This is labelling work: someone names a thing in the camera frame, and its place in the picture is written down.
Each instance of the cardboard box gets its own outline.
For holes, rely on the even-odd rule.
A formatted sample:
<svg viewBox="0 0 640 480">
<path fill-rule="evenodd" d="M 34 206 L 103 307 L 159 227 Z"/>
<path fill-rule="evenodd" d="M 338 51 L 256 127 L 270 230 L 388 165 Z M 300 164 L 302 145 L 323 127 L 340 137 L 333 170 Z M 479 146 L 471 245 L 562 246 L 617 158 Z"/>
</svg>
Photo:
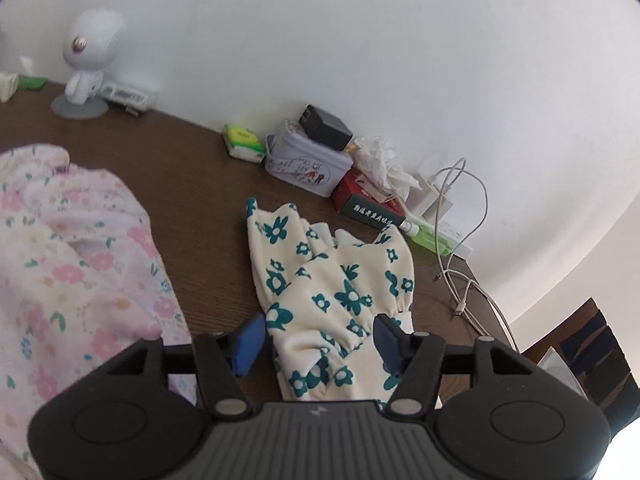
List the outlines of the cardboard box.
<svg viewBox="0 0 640 480">
<path fill-rule="evenodd" d="M 404 221 L 404 210 L 398 200 L 377 202 L 356 182 L 359 175 L 359 170 L 351 168 L 331 193 L 336 211 L 378 229 L 388 224 L 399 226 Z"/>
</svg>

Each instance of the power strip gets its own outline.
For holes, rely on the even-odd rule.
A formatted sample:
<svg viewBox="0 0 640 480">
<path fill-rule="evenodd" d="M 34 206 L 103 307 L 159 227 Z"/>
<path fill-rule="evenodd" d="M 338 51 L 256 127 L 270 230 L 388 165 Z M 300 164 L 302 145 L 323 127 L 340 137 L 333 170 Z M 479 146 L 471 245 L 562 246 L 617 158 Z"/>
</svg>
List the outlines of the power strip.
<svg viewBox="0 0 640 480">
<path fill-rule="evenodd" d="M 431 229 L 434 229 L 434 225 L 432 223 L 427 222 L 424 218 L 421 218 L 411 213 L 411 211 L 407 209 L 406 205 L 404 204 L 404 202 L 402 202 L 402 200 L 400 200 L 399 202 L 402 204 L 402 208 L 404 209 L 406 219 L 409 222 L 412 222 L 414 224 L 425 225 L 427 227 L 430 227 Z M 446 223 L 444 220 L 440 219 L 440 222 L 438 223 L 438 236 L 443 236 L 447 240 L 447 242 L 451 244 L 451 247 L 455 247 L 460 243 L 460 240 L 462 240 L 462 238 L 465 237 L 465 234 L 461 234 L 455 227 Z M 454 254 L 459 258 L 466 260 L 469 256 L 471 256 L 473 251 L 474 250 L 469 245 L 469 242 L 466 241 L 454 251 Z"/>
</svg>

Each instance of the white cable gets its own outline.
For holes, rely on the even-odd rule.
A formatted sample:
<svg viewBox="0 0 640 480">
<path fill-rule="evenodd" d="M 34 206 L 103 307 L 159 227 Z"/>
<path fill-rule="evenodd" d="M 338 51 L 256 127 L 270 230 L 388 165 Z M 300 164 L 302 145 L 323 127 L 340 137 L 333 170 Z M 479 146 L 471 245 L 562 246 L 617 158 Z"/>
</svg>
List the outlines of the white cable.
<svg viewBox="0 0 640 480">
<path fill-rule="evenodd" d="M 482 224 L 484 223 L 484 220 L 486 219 L 487 213 L 489 212 L 489 196 L 488 196 L 488 193 L 487 193 L 487 190 L 486 190 L 486 186 L 484 185 L 484 182 L 480 178 L 475 176 L 473 173 L 467 171 L 465 169 L 465 166 L 466 166 L 466 159 L 465 158 L 460 158 L 460 160 L 457 161 L 453 166 L 451 166 L 449 168 L 444 168 L 444 169 L 438 171 L 434 175 L 434 178 L 436 178 L 437 176 L 439 176 L 439 174 L 441 174 L 441 173 L 443 173 L 445 171 L 448 171 L 447 175 L 444 177 L 444 181 L 442 183 L 442 186 L 440 187 L 440 195 L 438 196 L 438 205 L 436 206 L 436 218 L 435 218 L 435 221 L 434 221 L 434 229 L 433 229 L 433 231 L 434 231 L 433 235 L 434 235 L 435 249 L 436 249 L 436 258 L 438 260 L 438 265 L 440 266 L 440 275 L 445 280 L 445 283 L 447 284 L 447 287 L 449 288 L 449 291 L 450 291 L 451 295 L 453 296 L 453 299 L 457 303 L 457 307 L 456 307 L 456 314 L 457 315 L 464 317 L 466 319 L 466 321 L 480 335 L 490 335 L 488 333 L 488 331 L 482 326 L 482 324 L 476 319 L 476 316 L 474 316 L 473 313 L 471 313 L 470 311 L 468 311 L 466 309 L 466 297 L 468 295 L 469 289 L 471 288 L 471 286 L 473 286 L 473 288 L 475 288 L 475 290 L 477 290 L 480 294 L 482 294 L 486 298 L 486 300 L 489 302 L 489 305 L 491 305 L 491 308 L 494 310 L 496 315 L 499 316 L 500 320 L 502 321 L 502 323 L 504 324 L 504 327 L 507 330 L 508 338 L 510 340 L 510 344 L 513 347 L 513 349 L 516 352 L 520 352 L 520 349 L 518 348 L 518 345 L 516 343 L 516 339 L 513 336 L 513 333 L 511 332 L 511 328 L 509 327 L 509 323 L 507 322 L 506 318 L 504 317 L 504 314 L 500 310 L 500 307 L 498 306 L 498 304 L 495 303 L 494 299 L 487 292 L 485 292 L 482 289 L 482 287 L 479 285 L 478 282 L 476 282 L 476 280 L 468 277 L 463 272 L 460 272 L 458 270 L 453 270 L 453 269 L 450 268 L 451 260 L 453 258 L 453 253 L 456 251 L 456 249 L 458 247 L 460 247 L 460 245 L 462 245 L 473 233 L 475 233 L 482 226 Z M 453 175 L 453 173 L 455 171 L 457 171 L 458 174 L 455 176 L 455 178 L 451 182 L 449 182 L 449 179 L 451 178 L 451 175 Z M 443 263 L 442 263 L 442 257 L 440 256 L 440 248 L 438 246 L 438 223 L 440 222 L 440 205 L 442 204 L 442 199 L 444 197 L 444 194 L 447 192 L 447 190 L 450 189 L 452 184 L 463 173 L 468 174 L 468 176 L 471 176 L 472 178 L 476 179 L 480 183 L 480 185 L 482 186 L 482 190 L 484 192 L 484 215 L 482 215 L 482 219 L 479 222 L 479 224 L 475 228 L 473 228 L 468 235 L 466 235 L 464 238 L 462 238 L 462 240 L 460 240 L 459 243 L 451 250 L 451 253 L 449 255 L 449 259 L 447 260 L 447 265 L 445 267 L 443 265 Z M 460 278 L 462 280 L 466 280 L 465 292 L 464 292 L 463 297 L 460 297 L 458 291 L 456 290 L 456 287 L 455 287 L 455 285 L 453 283 L 453 277 Z"/>
</svg>

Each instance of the pink floral fabric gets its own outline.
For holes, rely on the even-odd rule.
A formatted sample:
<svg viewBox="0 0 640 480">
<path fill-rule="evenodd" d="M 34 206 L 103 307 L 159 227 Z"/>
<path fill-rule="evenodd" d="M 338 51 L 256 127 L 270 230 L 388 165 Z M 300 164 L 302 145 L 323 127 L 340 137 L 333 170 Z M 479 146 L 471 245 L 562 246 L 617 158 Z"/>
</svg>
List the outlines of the pink floral fabric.
<svg viewBox="0 0 640 480">
<path fill-rule="evenodd" d="M 141 337 L 191 338 L 145 210 L 63 148 L 0 155 L 0 247 L 0 479 L 13 479 L 2 457 L 35 470 L 26 428 L 44 402 Z M 195 401 L 194 377 L 170 383 Z"/>
</svg>

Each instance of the white charger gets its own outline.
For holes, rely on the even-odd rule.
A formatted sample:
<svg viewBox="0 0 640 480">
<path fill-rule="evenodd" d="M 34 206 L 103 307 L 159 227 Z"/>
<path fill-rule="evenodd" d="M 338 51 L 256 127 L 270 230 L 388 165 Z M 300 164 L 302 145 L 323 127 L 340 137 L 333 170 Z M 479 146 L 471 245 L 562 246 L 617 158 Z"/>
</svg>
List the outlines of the white charger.
<svg viewBox="0 0 640 480">
<path fill-rule="evenodd" d="M 422 189 L 412 187 L 404 203 L 411 213 L 433 224 L 436 218 L 440 190 L 432 183 L 431 179 L 426 180 L 421 174 L 418 174 L 416 178 Z M 451 209 L 451 206 L 453 206 L 453 202 L 447 197 L 445 191 L 440 205 L 440 218 Z"/>
</svg>

